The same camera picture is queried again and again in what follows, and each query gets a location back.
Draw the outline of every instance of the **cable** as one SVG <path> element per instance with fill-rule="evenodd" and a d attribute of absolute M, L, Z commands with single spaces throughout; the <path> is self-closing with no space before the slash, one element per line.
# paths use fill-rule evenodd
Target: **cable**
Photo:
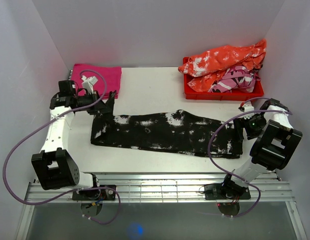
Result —
<path fill-rule="evenodd" d="M 74 81 L 75 82 L 75 85 L 77 85 L 77 88 L 79 89 L 79 85 L 78 85 L 78 83 L 76 82 L 76 81 Z"/>
<path fill-rule="evenodd" d="M 89 104 L 87 106 L 81 106 L 81 107 L 77 107 L 77 108 L 74 108 L 74 109 L 71 109 L 71 110 L 68 110 L 68 111 L 65 111 L 64 113 L 60 114 L 58 117 L 61 118 L 62 116 L 68 114 L 68 113 L 72 113 L 72 112 L 75 112 L 75 111 L 80 111 L 80 110 L 84 110 L 84 109 L 88 109 L 88 108 L 91 108 L 93 107 L 94 105 L 96 105 L 98 102 L 100 102 L 102 100 L 102 98 L 104 97 L 104 95 L 106 94 L 106 91 L 107 91 L 107 82 L 105 80 L 105 78 L 98 72 L 94 71 L 94 70 L 90 70 L 90 69 L 87 69 L 87 70 L 83 70 L 79 73 L 79 75 L 81 76 L 82 73 L 84 72 L 92 72 L 92 73 L 95 73 L 97 74 L 104 82 L 105 84 L 105 88 L 104 88 L 104 92 L 101 94 L 101 96 L 95 101 L 93 102 L 92 104 Z M 63 192 L 51 199 L 48 199 L 48 200 L 45 200 L 45 201 L 40 201 L 40 202 L 28 202 L 28 201 L 25 201 L 23 199 L 21 199 L 20 197 L 18 197 L 14 192 L 13 190 L 11 189 L 11 187 L 9 186 L 8 184 L 8 180 L 7 180 L 7 165 L 8 165 L 8 162 L 9 162 L 9 159 L 11 157 L 11 155 L 14 153 L 14 151 L 23 143 L 25 142 L 27 139 L 29 139 L 30 137 L 32 137 L 33 135 L 35 135 L 36 133 L 38 133 L 39 131 L 41 131 L 42 129 L 44 129 L 45 127 L 49 126 L 50 124 L 54 123 L 55 121 L 57 120 L 57 118 L 54 118 L 52 120 L 50 120 L 49 122 L 47 122 L 46 124 L 42 125 L 41 127 L 39 127 L 38 129 L 36 129 L 35 131 L 33 131 L 32 133 L 30 133 L 29 135 L 25 136 L 23 139 L 21 139 L 11 150 L 10 152 L 8 153 L 6 159 L 5 159 L 5 162 L 4 162 L 4 166 L 3 166 L 3 181 L 4 181 L 4 184 L 5 184 L 5 187 L 7 189 L 7 191 L 10 193 L 10 195 L 16 199 L 17 201 L 21 202 L 22 204 L 25 204 L 25 205 L 31 205 L 31 206 L 38 206 L 38 205 L 42 205 L 42 204 L 46 204 L 46 203 L 49 203 L 57 198 L 60 198 L 61 196 L 65 195 L 65 194 L 68 194 L 68 193 L 71 193 L 71 192 L 75 192 L 77 191 L 77 189 L 72 189 L 72 190 L 69 190 L 69 191 L 66 191 L 66 192 Z M 106 225 L 106 224 L 109 224 L 111 223 L 113 220 L 115 220 L 115 218 L 117 217 L 118 213 L 119 213 L 119 209 L 120 209 L 120 205 L 121 205 L 121 202 L 120 202 L 120 197 L 119 197 L 119 194 L 116 190 L 112 189 L 112 188 L 109 188 L 109 187 L 95 187 L 95 188 L 88 188 L 88 189 L 81 189 L 81 191 L 88 191 L 88 190 L 101 190 L 101 189 L 105 189 L 105 190 L 113 190 L 114 193 L 117 195 L 118 197 L 118 202 L 119 202 L 119 206 L 118 206 L 118 210 L 115 214 L 115 216 L 107 221 L 107 222 L 99 222 L 99 221 L 96 221 L 98 222 L 99 224 L 102 224 L 102 225 Z"/>
<path fill-rule="evenodd" d="M 292 114 L 291 112 L 280 111 L 280 110 L 254 110 L 254 111 L 243 112 L 243 113 L 241 113 L 241 114 L 239 114 L 239 115 L 237 115 L 237 116 L 232 117 L 231 119 L 227 120 L 226 122 L 224 122 L 224 123 L 213 133 L 213 135 L 211 136 L 211 138 L 210 138 L 210 140 L 209 140 L 209 143 L 208 143 L 208 152 L 207 152 L 207 154 L 208 154 L 208 157 L 209 157 L 210 161 L 215 165 L 215 167 L 217 167 L 218 169 L 222 170 L 223 172 L 225 172 L 225 173 L 227 173 L 227 174 L 230 174 L 230 175 L 232 175 L 232 176 L 234 176 L 234 177 L 236 177 L 236 178 L 239 178 L 240 180 L 244 181 L 247 185 L 251 186 L 252 188 L 255 188 L 255 189 L 258 191 L 258 197 L 257 197 L 256 202 L 255 202 L 248 210 L 246 210 L 245 212 L 242 212 L 242 213 L 240 213 L 240 214 L 238 214 L 238 215 L 235 215 L 235 216 L 225 215 L 226 217 L 229 217 L 229 218 L 232 218 L 232 217 L 237 218 L 237 217 L 244 216 L 245 214 L 247 214 L 247 213 L 249 213 L 250 211 L 252 211 L 253 208 L 258 204 L 258 202 L 259 202 L 259 200 L 260 200 L 261 192 L 260 192 L 260 189 L 259 189 L 258 187 L 256 187 L 255 185 L 253 185 L 253 184 L 247 182 L 244 178 L 240 177 L 239 175 L 236 175 L 236 174 L 234 174 L 233 172 L 230 172 L 230 171 L 228 171 L 228 170 L 226 170 L 226 169 L 220 167 L 220 166 L 213 160 L 213 158 L 212 158 L 212 156 L 211 156 L 211 153 L 210 153 L 210 148 L 211 148 L 212 142 L 213 142 L 213 140 L 215 139 L 217 133 L 218 133 L 221 129 L 223 129 L 223 128 L 226 126 L 226 124 L 230 123 L 231 121 L 235 120 L 236 118 L 242 117 L 242 116 L 244 116 L 244 115 L 246 115 L 246 114 L 268 113 L 268 112 L 269 112 L 269 113 L 280 113 L 280 114 L 281 114 L 281 113 L 286 113 L 286 114 L 289 114 L 289 115 Z M 205 213 L 205 212 L 201 212 L 201 214 L 216 215 L 216 214 Z"/>
<path fill-rule="evenodd" d="M 77 94 L 76 94 L 77 97 L 78 97 L 78 94 L 79 94 L 82 90 L 85 90 L 86 94 L 89 93 L 87 89 L 85 89 L 85 88 L 79 88 L 79 89 L 77 90 Z"/>
<path fill-rule="evenodd" d="M 104 199 L 101 198 L 101 199 L 99 199 L 98 201 L 96 201 L 95 204 L 98 204 L 98 203 L 102 202 L 103 200 L 104 200 Z"/>
<path fill-rule="evenodd" d="M 200 192 L 200 189 L 203 188 L 203 187 L 205 187 L 205 186 L 212 185 L 212 184 L 213 184 L 213 183 L 209 183 L 209 184 L 205 184 L 205 185 L 201 186 L 201 187 L 198 189 L 198 192 L 199 192 L 200 194 L 204 194 L 205 192 L 204 192 L 204 191 L 203 191 L 203 192 Z"/>
<path fill-rule="evenodd" d="M 262 97 L 262 96 L 258 96 L 258 97 L 252 97 L 244 102 L 241 103 L 241 106 L 243 106 L 245 103 L 250 102 L 252 100 L 256 100 L 256 99 L 266 99 L 266 100 L 270 100 L 270 98 L 268 97 Z"/>

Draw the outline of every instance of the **black mounting bracket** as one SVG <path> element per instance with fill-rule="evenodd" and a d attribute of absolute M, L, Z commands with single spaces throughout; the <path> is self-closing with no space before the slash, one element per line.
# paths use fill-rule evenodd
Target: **black mounting bracket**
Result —
<path fill-rule="evenodd" d="M 99 185 L 100 187 L 107 187 L 116 190 L 116 185 Z M 100 192 L 101 197 L 103 198 L 103 201 L 113 201 L 116 198 L 115 192 L 109 193 L 108 189 L 102 189 Z M 74 201 L 93 201 L 89 197 L 81 194 L 81 191 L 79 193 L 73 192 L 72 200 Z"/>
<path fill-rule="evenodd" d="M 235 196 L 225 196 L 225 193 L 222 191 L 222 183 L 212 183 L 204 187 L 205 199 L 206 200 L 231 200 Z M 249 200 L 251 198 L 249 189 L 245 191 L 242 196 L 239 197 L 239 200 Z"/>

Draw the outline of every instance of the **black cloth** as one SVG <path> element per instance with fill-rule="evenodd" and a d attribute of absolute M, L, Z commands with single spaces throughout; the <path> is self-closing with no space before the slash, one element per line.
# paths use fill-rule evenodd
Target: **black cloth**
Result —
<path fill-rule="evenodd" d="M 113 107 L 113 99 L 106 104 Z M 97 114 L 91 144 L 206 157 L 208 142 L 221 124 L 184 110 L 148 115 Z M 239 158 L 242 140 L 237 139 L 233 124 L 227 124 L 212 143 L 212 156 Z"/>

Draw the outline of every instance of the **tie-dye fabric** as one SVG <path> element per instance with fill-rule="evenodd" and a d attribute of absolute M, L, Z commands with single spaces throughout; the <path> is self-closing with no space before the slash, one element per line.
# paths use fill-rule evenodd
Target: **tie-dye fabric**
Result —
<path fill-rule="evenodd" d="M 208 92 L 215 82 L 222 79 L 230 67 L 244 66 L 248 71 L 260 69 L 265 54 L 265 39 L 251 46 L 226 45 L 191 56 L 178 70 L 194 77 L 188 83 L 194 91 Z"/>
<path fill-rule="evenodd" d="M 91 144 L 206 157 L 208 142 L 222 123 L 184 110 L 148 115 L 98 114 L 93 121 Z M 227 124 L 213 141 L 212 155 L 239 158 L 242 140 L 237 134 L 234 125 Z"/>
<path fill-rule="evenodd" d="M 254 90 L 255 81 L 260 78 L 256 70 L 248 71 L 244 66 L 233 66 L 227 69 L 225 75 L 214 82 L 210 93 L 230 93 L 232 89 L 240 89 L 244 93 L 251 93 Z"/>

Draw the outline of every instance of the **glass panel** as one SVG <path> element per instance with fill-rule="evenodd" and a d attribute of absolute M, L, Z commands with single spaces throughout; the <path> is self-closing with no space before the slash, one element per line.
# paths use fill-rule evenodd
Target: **glass panel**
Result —
<path fill-rule="evenodd" d="M 241 212 L 250 206 L 241 202 Z M 104 204 L 97 218 L 109 220 L 116 209 L 116 204 Z M 82 217 L 78 203 L 49 203 L 35 207 L 27 239 L 296 239 L 284 202 L 260 202 L 234 219 L 198 212 L 219 213 L 215 203 L 125 203 L 118 218 L 102 226 Z"/>

